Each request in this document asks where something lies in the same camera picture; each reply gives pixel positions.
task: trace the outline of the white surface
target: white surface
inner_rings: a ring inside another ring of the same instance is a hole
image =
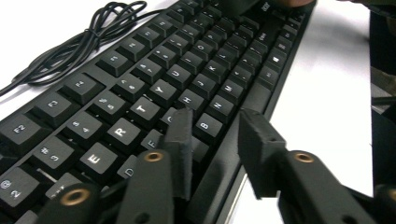
[[[37,55],[86,29],[93,12],[107,2],[3,2],[0,88]],[[169,6],[174,0],[148,2],[146,11]],[[319,0],[272,123],[288,141],[288,149],[317,154],[343,184],[371,194],[367,41],[368,11],[364,7]],[[39,92],[24,87],[0,98],[0,119]],[[248,187],[242,194],[234,223],[281,223],[274,200],[256,202]]]

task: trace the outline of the black keyboard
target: black keyboard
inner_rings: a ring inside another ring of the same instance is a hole
[[[0,223],[31,223],[67,186],[134,177],[175,111],[194,111],[191,200],[179,223],[214,223],[240,180],[241,107],[275,108],[310,13],[225,17],[181,0],[0,123]]]

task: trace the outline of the spacebar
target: spacebar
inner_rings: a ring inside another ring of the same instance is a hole
[[[268,89],[255,83],[242,107],[262,113],[270,96]],[[240,167],[237,154],[238,129],[239,112],[187,207],[186,218],[194,224],[215,223],[227,199]]]

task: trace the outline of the keyboard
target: keyboard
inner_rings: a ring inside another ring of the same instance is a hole
[[[179,223],[214,223],[240,184],[238,110],[270,118],[310,13],[181,0],[0,123],[0,220],[32,223],[67,186],[133,178],[173,113],[194,111],[191,200]]]

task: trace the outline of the black cable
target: black cable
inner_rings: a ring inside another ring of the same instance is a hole
[[[93,14],[88,29],[35,58],[8,86],[0,90],[0,97],[19,85],[44,86],[58,81],[84,63],[92,52],[130,32],[138,21],[161,12],[155,10],[137,17],[137,13],[146,6],[145,1],[129,5],[110,2],[99,8]]]

